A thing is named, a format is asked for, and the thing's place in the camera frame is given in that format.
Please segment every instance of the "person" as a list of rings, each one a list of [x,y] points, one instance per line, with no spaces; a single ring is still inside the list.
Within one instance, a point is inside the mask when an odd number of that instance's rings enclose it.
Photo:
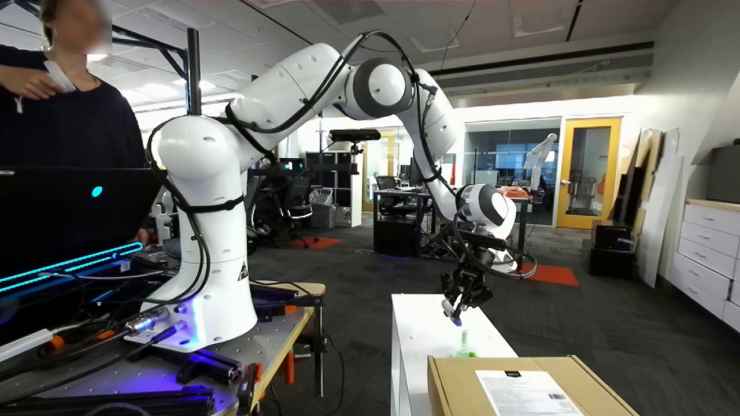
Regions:
[[[0,43],[0,167],[145,167],[130,102],[89,69],[111,43],[106,0],[39,0],[49,50]],[[53,60],[75,89],[49,77]]]

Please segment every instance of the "neon light strip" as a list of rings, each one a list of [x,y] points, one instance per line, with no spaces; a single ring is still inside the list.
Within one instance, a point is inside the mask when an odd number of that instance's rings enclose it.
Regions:
[[[50,272],[46,272],[46,274],[39,274],[39,278],[34,278],[34,280],[25,280],[25,281],[18,281],[18,283],[12,283],[12,287],[3,287],[3,288],[0,288],[0,293],[4,293],[4,290],[13,290],[13,288],[18,288],[18,287],[34,283],[34,281],[43,281],[43,280],[49,280],[49,278],[53,278],[53,274],[50,274]]]
[[[56,267],[77,266],[78,260],[90,260],[90,259],[97,259],[97,257],[111,257],[113,253],[113,259],[115,259],[115,251],[122,251],[122,249],[141,251],[141,248],[143,248],[141,243],[128,243],[128,245],[121,245],[121,248],[113,248],[113,249],[102,249],[102,251],[92,251],[92,253],[86,253],[86,257],[75,257],[75,259],[68,259],[68,260],[61,260],[61,264],[50,264],[50,266],[43,266],[43,267],[34,267],[34,270],[28,270],[28,272],[0,278],[0,283],[10,281],[10,280],[39,274],[39,272],[53,272]]]
[[[23,280],[23,281],[10,283],[10,287],[0,287],[0,293],[13,290],[18,287],[37,283],[37,281],[43,281],[43,280],[50,280],[50,278],[57,278],[61,272],[75,272],[75,270],[90,267],[90,266],[97,266],[97,264],[105,264],[105,260],[130,257],[130,253],[136,253],[141,249],[143,249],[143,243],[128,243],[128,245],[121,245],[121,248],[113,248],[113,249],[92,251],[92,253],[77,257],[77,259],[69,259],[69,260],[61,260],[61,264],[50,264],[50,266],[43,266],[43,267],[34,267],[34,270],[28,270],[28,272],[0,278],[0,283],[12,281],[12,280],[21,280],[21,278],[32,278],[32,280]]]

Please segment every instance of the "drawer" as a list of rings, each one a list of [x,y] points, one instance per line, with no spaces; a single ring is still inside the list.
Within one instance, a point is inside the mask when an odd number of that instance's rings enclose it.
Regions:
[[[687,205],[685,222],[740,235],[740,212],[708,205]]]
[[[700,295],[708,297],[722,297],[726,301],[730,293],[730,280],[687,259],[687,257],[678,257],[678,274],[682,278],[682,281],[687,281],[690,287],[693,287],[696,290],[700,290]]]
[[[737,257],[740,235],[685,222],[682,237],[693,241],[703,248],[718,249],[722,253]]]
[[[722,319],[740,332],[740,305],[723,302],[723,316]]]
[[[685,290],[693,302],[703,305],[699,280],[682,278],[681,290]]]
[[[726,274],[734,278],[735,274],[735,257],[722,253],[718,249],[696,245],[693,241],[682,237],[681,241],[681,253]]]

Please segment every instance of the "trash bin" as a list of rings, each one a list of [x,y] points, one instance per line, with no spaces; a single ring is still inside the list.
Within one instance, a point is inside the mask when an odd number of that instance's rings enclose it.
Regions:
[[[329,188],[315,188],[309,191],[309,226],[312,229],[333,229],[336,205],[333,205],[333,191]]]
[[[312,229],[333,229],[333,212],[336,208],[333,205],[319,205],[319,203],[312,203],[312,215],[309,215],[309,226]]]

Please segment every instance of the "white cabinet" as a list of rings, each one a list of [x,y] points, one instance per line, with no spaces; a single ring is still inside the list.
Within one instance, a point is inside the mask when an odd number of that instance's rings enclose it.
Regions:
[[[691,199],[669,278],[708,312],[740,330],[740,205]]]

